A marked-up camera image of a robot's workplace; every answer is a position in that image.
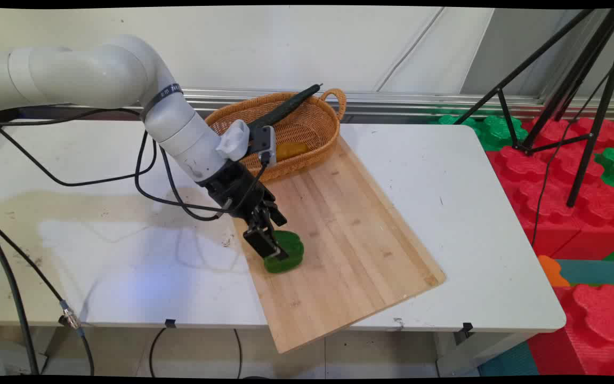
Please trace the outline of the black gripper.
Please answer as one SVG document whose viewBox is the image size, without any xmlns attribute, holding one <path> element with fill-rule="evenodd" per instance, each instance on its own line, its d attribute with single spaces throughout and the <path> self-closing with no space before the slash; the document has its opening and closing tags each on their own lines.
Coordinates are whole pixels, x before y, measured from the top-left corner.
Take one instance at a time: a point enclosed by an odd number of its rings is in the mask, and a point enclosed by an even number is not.
<svg viewBox="0 0 614 384">
<path fill-rule="evenodd" d="M 280 227 L 287 219 L 279 211 L 275 196 L 259 181 L 265 170 L 263 163 L 260 172 L 253 175 L 243 163 L 228 160 L 198 185 L 229 215 L 246 221 L 248 229 L 243 238 L 261 258 L 283 261 L 288 253 L 278 244 L 271 222 Z"/>
</svg>

